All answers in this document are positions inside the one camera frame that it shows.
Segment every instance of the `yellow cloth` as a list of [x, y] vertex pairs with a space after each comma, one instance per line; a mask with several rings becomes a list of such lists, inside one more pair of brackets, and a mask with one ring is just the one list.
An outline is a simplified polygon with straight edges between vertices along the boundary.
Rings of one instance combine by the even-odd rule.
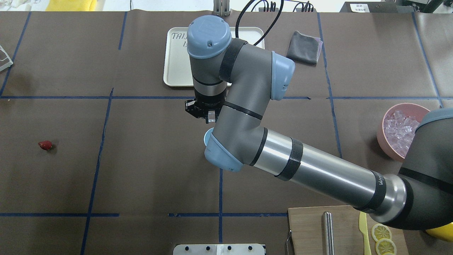
[[46, 11], [94, 11], [96, 0], [50, 0]]

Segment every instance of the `strawberry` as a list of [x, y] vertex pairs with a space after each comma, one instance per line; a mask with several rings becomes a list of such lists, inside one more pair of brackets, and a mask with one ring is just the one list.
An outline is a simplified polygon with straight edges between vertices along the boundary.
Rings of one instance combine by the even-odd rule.
[[45, 151], [48, 151], [52, 148], [52, 143], [50, 141], [38, 142], [38, 145], [39, 145], [39, 147], [41, 147], [41, 149], [43, 149]]

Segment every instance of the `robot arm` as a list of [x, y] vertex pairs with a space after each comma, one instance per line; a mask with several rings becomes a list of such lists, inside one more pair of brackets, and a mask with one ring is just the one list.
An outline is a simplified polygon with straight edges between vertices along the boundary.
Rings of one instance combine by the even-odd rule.
[[[216, 16], [190, 24], [188, 53], [193, 104], [204, 111], [223, 105], [205, 150], [212, 164], [234, 172], [255, 166], [395, 228], [430, 229], [453, 221], [453, 109], [428, 114], [400, 173], [382, 176], [260, 126], [269, 100], [283, 98], [293, 61], [232, 39], [229, 25]], [[232, 83], [226, 98], [225, 81]]]

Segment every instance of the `wooden cutting board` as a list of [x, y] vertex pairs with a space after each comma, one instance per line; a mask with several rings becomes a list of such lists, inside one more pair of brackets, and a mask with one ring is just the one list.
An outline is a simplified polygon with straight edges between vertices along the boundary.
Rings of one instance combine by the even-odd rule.
[[[289, 208], [289, 227], [296, 255], [324, 255], [323, 213], [332, 213], [333, 244], [336, 255], [363, 255], [363, 235], [359, 230], [359, 211], [352, 206]], [[377, 255], [371, 228], [377, 224], [369, 215], [368, 236], [371, 254]], [[409, 255], [403, 231], [390, 228], [397, 255]]]

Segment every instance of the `yellow knife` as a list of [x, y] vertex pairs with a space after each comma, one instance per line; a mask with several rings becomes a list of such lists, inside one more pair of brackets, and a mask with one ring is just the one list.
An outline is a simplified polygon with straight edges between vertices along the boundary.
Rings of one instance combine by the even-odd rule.
[[364, 255], [371, 255], [370, 239], [368, 238], [368, 225], [366, 223], [366, 213], [360, 212], [359, 229], [363, 234]]

